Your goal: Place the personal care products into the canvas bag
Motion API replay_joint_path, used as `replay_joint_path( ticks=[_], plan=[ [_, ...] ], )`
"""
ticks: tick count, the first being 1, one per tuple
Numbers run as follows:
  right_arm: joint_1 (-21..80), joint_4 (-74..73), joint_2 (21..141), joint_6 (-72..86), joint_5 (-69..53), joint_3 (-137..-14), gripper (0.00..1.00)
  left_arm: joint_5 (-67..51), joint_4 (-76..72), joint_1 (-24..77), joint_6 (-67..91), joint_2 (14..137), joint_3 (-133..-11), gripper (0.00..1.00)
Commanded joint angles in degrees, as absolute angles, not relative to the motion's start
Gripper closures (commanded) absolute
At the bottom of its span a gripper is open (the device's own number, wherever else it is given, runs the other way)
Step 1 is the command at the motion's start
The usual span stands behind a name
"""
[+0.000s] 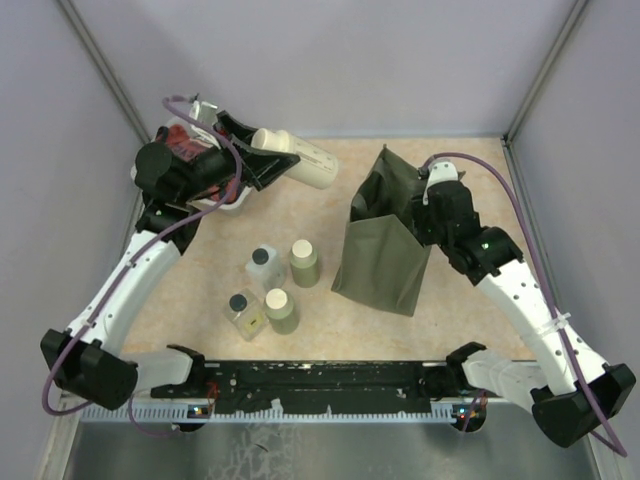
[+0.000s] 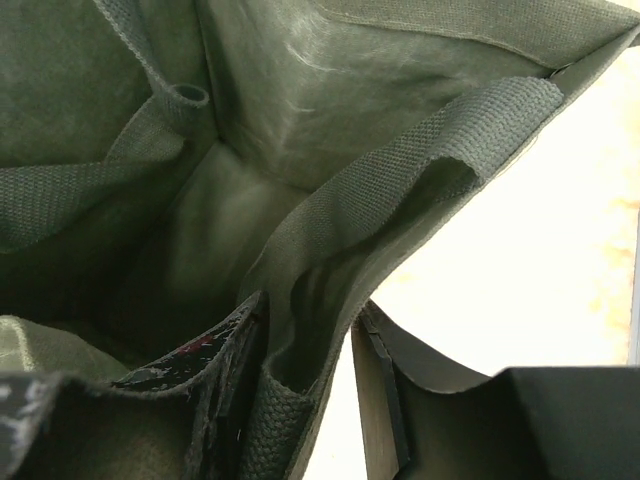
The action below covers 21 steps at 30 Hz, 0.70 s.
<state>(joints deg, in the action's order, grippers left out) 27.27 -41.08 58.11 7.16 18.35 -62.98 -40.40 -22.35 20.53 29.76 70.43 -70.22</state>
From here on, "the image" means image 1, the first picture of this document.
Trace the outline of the cream white bottle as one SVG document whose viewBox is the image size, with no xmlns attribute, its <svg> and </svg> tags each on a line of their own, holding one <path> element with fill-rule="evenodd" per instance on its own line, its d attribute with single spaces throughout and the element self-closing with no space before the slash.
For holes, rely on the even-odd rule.
<svg viewBox="0 0 640 480">
<path fill-rule="evenodd" d="M 339 171 L 339 161 L 334 154 L 285 130 L 260 128 L 253 134 L 251 146 L 297 155 L 300 161 L 285 175 L 316 189 L 330 187 Z"/>
</svg>

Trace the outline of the olive green canvas bag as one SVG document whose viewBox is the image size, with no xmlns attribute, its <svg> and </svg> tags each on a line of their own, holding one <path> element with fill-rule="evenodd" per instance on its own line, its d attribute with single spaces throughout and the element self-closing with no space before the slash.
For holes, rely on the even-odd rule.
<svg viewBox="0 0 640 480">
<path fill-rule="evenodd" d="M 361 305 L 411 317 L 430 249 L 416 238 L 412 196 L 425 182 L 384 147 L 350 204 L 332 291 Z"/>
</svg>

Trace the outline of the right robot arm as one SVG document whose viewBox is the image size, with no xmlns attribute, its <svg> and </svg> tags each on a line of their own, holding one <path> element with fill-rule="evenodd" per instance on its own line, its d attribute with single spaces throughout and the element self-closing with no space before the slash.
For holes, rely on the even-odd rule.
<svg viewBox="0 0 640 480">
<path fill-rule="evenodd" d="M 563 448 L 621 410 L 634 373 L 624 363 L 609 364 L 549 310 L 522 251 L 501 228 L 481 225 L 461 181 L 427 186 L 413 199 L 413 220 L 419 240 L 438 246 L 453 269 L 499 307 L 537 362 L 527 367 L 469 343 L 447 358 L 454 393 L 484 389 L 509 400 Z"/>
</svg>

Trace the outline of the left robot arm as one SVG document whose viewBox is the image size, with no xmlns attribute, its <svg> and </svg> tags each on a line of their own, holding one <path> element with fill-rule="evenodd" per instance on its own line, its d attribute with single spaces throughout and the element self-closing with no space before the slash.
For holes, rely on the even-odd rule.
<svg viewBox="0 0 640 480">
<path fill-rule="evenodd" d="M 48 330 L 40 349 L 49 368 L 41 403 L 52 416 L 53 387 L 116 410 L 144 391 L 174 386 L 184 395 L 201 394 L 208 384 L 202 354 L 169 345 L 130 357 L 124 341 L 149 295 L 184 255 L 201 219 L 224 205 L 239 188 L 262 190 L 300 163 L 298 154 L 268 149 L 254 141 L 258 130 L 228 114 L 209 127 L 215 142 L 184 160 L 162 127 L 137 152 L 134 182 L 144 210 L 119 263 L 82 312 L 62 331 Z"/>
</svg>

